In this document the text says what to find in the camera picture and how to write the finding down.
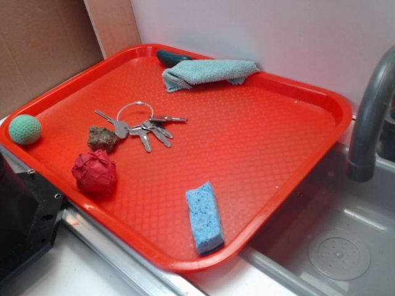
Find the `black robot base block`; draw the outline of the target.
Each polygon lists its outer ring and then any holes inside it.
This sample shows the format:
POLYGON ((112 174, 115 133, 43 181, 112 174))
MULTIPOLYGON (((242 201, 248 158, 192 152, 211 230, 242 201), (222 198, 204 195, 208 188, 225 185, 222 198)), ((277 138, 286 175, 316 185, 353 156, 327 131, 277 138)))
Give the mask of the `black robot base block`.
POLYGON ((52 248, 64 203, 44 176, 16 173, 1 156, 1 284, 52 248))

